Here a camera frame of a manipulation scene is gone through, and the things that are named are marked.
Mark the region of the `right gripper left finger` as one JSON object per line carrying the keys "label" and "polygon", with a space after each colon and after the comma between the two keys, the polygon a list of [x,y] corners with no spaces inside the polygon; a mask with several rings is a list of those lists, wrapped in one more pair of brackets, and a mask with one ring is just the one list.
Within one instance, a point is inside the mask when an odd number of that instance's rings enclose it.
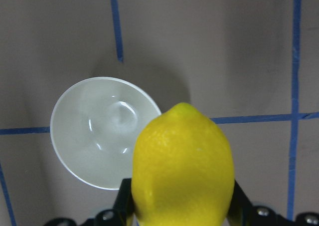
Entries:
{"label": "right gripper left finger", "polygon": [[130,178],[123,179],[111,209],[102,210],[94,217],[87,218],[80,226],[132,226],[134,203]]}

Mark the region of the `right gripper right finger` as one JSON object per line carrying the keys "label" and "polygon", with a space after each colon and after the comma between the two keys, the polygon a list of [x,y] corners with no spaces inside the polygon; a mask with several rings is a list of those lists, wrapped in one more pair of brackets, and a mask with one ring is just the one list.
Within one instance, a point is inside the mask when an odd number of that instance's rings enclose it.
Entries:
{"label": "right gripper right finger", "polygon": [[298,214],[289,220],[271,208],[253,205],[237,182],[227,214],[230,226],[317,226],[319,215],[314,212]]}

